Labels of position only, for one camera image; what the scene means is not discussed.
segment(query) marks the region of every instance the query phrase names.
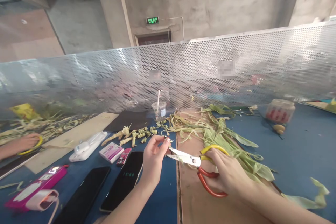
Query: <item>red scissor handle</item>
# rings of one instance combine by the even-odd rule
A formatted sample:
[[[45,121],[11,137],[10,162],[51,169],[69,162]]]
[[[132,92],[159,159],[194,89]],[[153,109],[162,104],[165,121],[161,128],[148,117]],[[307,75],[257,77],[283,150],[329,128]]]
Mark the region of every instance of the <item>red scissor handle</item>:
[[[204,176],[209,177],[209,178],[217,178],[219,176],[219,173],[215,173],[215,172],[207,172],[205,170],[203,170],[202,167],[198,168],[198,172],[197,175],[202,183],[202,185],[204,186],[204,188],[208,191],[208,193],[210,193],[212,196],[216,197],[216,198],[225,198],[228,194],[226,192],[214,192],[212,191],[207,182],[205,181]]]

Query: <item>yellow scissors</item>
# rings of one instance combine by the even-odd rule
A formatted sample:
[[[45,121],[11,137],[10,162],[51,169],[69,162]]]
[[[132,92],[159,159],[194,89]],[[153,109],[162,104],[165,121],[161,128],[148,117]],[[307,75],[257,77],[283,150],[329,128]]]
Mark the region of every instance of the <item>yellow scissors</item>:
[[[208,191],[208,193],[210,193],[212,196],[216,197],[216,198],[224,198],[227,196],[227,193],[225,192],[214,192],[212,191],[207,182],[205,181],[204,176],[206,177],[209,177],[209,178],[217,178],[219,176],[219,173],[216,173],[216,172],[207,172],[205,171],[202,167],[201,167],[201,162],[202,160],[209,160],[211,162],[212,159],[209,158],[208,156],[204,156],[204,154],[210,150],[211,148],[215,148],[217,150],[220,150],[221,152],[223,152],[225,155],[228,155],[228,152],[223,149],[222,147],[220,147],[219,145],[210,145],[206,148],[204,148],[203,150],[201,150],[201,155],[200,156],[191,156],[189,155],[188,153],[185,153],[185,152],[182,152],[180,150],[176,150],[176,149],[173,149],[172,147],[169,147],[169,149],[175,154],[175,155],[167,155],[168,157],[172,158],[172,159],[175,159],[175,160],[178,160],[178,161],[181,161],[183,163],[187,163],[189,165],[192,165],[192,166],[196,166],[197,167],[197,175],[202,183],[202,185],[204,186],[204,188]]]
[[[39,136],[39,141],[38,141],[38,143],[32,148],[32,149],[30,149],[30,150],[25,150],[25,151],[23,151],[23,152],[20,152],[20,153],[18,153],[18,155],[24,155],[24,154],[27,154],[27,153],[29,153],[29,152],[32,152],[32,151],[34,151],[34,150],[36,150],[38,147],[40,147],[40,145],[43,143],[43,138],[41,137],[41,136]]]

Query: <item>worker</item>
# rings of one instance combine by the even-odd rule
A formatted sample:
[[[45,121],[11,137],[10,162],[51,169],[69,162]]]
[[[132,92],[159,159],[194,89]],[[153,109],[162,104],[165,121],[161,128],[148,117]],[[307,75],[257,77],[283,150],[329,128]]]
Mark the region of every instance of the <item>worker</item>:
[[[98,219],[95,224],[119,223],[121,220],[124,224],[135,223],[147,200],[159,183],[162,160],[169,145],[169,138],[165,140],[164,136],[154,135],[150,139],[144,150],[143,173],[139,183],[110,215],[105,217],[105,219]],[[230,197],[239,198],[247,206],[260,213],[272,223],[331,223],[281,197],[264,184],[251,180],[234,157],[226,156],[213,148],[206,155],[212,158],[220,174],[216,179],[206,178],[208,184],[220,191],[226,192]]]
[[[22,151],[32,149],[38,143],[39,139],[39,134],[32,133],[0,146],[0,160],[13,156]]]

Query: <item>yellow bag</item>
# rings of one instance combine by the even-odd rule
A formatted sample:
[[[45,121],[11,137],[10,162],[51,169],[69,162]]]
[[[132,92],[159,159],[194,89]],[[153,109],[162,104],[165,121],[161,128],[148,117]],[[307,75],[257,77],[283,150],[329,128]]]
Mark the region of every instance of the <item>yellow bag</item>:
[[[35,112],[35,110],[29,103],[21,104],[15,107],[11,107],[9,109],[12,110],[18,117],[26,121],[41,117]]]
[[[336,101],[335,98],[331,100],[331,102],[326,106],[326,110],[336,113]]]

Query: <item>exit sign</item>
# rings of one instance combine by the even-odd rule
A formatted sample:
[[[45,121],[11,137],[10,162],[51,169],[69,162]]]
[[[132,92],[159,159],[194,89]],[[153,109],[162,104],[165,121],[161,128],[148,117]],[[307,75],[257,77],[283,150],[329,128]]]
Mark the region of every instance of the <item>exit sign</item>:
[[[154,25],[159,23],[159,17],[148,17],[146,18],[147,25]]]

